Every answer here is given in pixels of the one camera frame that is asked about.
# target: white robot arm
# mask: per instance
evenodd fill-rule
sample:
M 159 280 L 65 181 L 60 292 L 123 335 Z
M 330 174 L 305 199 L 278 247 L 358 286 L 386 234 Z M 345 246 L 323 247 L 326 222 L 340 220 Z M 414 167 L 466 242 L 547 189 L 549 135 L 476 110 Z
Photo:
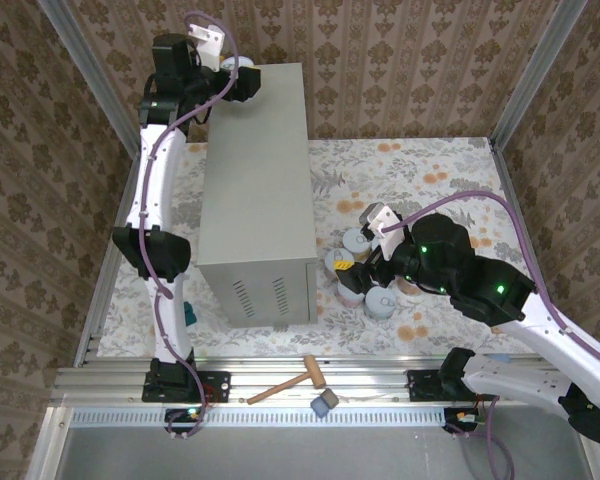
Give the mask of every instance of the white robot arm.
M 185 22 L 190 16 L 215 21 L 191 12 Z M 146 402 L 202 402 L 205 379 L 221 377 L 206 372 L 201 380 L 205 372 L 195 370 L 182 298 L 191 247 L 186 238 L 171 233 L 171 196 L 190 122 L 205 123 L 217 100 L 245 101 L 260 88 L 260 71 L 238 65 L 230 35 L 233 69 L 219 68 L 225 27 L 188 27 L 197 46 L 185 35 L 154 38 L 156 72 L 146 82 L 139 108 L 142 156 L 136 193 L 126 225 L 113 231 L 114 243 L 144 279 L 153 305 L 156 348 L 144 383 Z M 198 119 L 195 115 L 205 109 L 205 118 Z M 223 378 L 229 376 L 222 372 Z
M 386 286 L 399 275 L 426 292 L 448 295 L 465 316 L 524 342 L 559 372 L 454 348 L 439 371 L 442 388 L 452 397 L 490 394 L 539 406 L 600 443 L 600 343 L 547 306 L 534 282 L 513 266 L 475 255 L 466 229 L 450 218 L 422 216 L 411 229 L 401 220 L 386 205 L 369 206 L 360 217 L 362 233 L 378 237 L 380 246 L 364 264 L 337 271 L 340 281 L 366 293 L 372 279 Z

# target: brown wallpaper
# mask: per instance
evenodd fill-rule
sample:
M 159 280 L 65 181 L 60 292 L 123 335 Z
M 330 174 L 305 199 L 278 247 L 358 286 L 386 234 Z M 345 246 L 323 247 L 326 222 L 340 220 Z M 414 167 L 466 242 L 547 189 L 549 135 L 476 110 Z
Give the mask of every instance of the brown wallpaper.
M 303 63 L 311 138 L 490 135 L 557 3 L 69 2 L 134 121 L 153 37 L 184 33 L 183 14 L 197 7 L 256 63 Z
M 70 365 L 130 160 L 35 2 L 0 2 L 0 479 Z
M 554 301 L 600 339 L 600 0 L 505 149 Z

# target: floral tablecloth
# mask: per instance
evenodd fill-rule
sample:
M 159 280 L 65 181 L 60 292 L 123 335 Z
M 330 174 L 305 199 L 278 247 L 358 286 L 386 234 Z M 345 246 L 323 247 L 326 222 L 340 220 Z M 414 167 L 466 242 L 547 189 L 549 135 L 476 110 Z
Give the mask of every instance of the floral tablecloth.
M 314 193 L 316 244 L 322 261 L 341 246 L 343 233 L 358 226 L 371 202 L 389 203 L 407 215 L 452 193 L 482 189 L 502 194 L 500 179 L 484 138 L 315 140 L 309 142 Z M 198 318 L 188 328 L 199 356 L 280 356 L 351 354 L 445 354 L 454 346 L 480 352 L 530 350 L 506 335 L 455 311 L 445 297 L 403 293 L 392 318 L 369 319 L 362 308 L 345 308 L 335 298 L 335 283 L 318 269 L 318 323 L 284 328 L 234 329 L 195 267 L 206 144 L 192 144 L 181 161 L 173 197 L 173 231 L 189 239 L 191 266 L 184 298 Z M 466 226 L 481 255 L 511 262 L 526 273 L 513 226 L 491 201 L 471 199 L 439 211 Z M 99 356 L 151 357 L 155 332 L 149 297 L 123 258 L 107 313 Z

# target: gray metal box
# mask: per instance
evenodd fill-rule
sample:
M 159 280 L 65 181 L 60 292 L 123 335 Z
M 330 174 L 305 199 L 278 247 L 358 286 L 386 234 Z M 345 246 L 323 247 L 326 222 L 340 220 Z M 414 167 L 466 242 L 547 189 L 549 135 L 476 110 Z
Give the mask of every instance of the gray metal box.
M 316 235 L 302 65 L 266 65 L 209 125 L 198 267 L 235 327 L 314 323 Z

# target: hammer head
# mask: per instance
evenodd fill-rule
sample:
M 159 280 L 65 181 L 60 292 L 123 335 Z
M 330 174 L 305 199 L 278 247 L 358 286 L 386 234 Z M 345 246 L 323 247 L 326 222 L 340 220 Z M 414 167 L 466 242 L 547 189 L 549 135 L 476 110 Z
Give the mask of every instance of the hammer head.
M 324 388 L 327 385 L 327 381 L 320 371 L 320 366 L 318 365 L 316 357 L 313 355 L 304 357 L 304 366 L 307 368 L 307 372 L 309 373 L 309 377 L 315 388 Z

